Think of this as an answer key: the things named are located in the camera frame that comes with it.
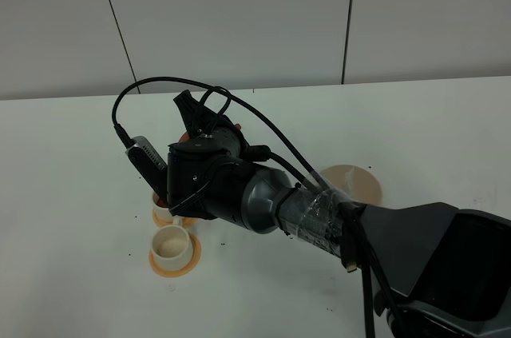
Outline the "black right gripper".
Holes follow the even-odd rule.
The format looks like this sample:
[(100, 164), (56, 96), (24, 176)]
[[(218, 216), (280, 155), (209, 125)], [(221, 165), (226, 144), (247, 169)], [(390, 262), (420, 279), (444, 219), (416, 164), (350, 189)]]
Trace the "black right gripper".
[(206, 106), (207, 90), (197, 101), (189, 90), (174, 102), (184, 123), (186, 142), (168, 146), (167, 203), (174, 216), (248, 221), (265, 218), (271, 203), (271, 159), (266, 145), (249, 145), (241, 130)]

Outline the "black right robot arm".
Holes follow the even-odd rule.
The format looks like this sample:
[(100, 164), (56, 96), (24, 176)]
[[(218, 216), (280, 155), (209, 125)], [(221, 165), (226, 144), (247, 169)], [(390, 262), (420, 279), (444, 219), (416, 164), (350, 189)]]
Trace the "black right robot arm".
[(224, 112), (176, 97), (188, 140), (168, 152), (167, 200), (182, 217), (281, 230), (362, 273), (364, 323), (396, 337), (510, 334), (510, 222), (445, 203), (386, 209), (350, 199), (316, 171), (291, 183)]

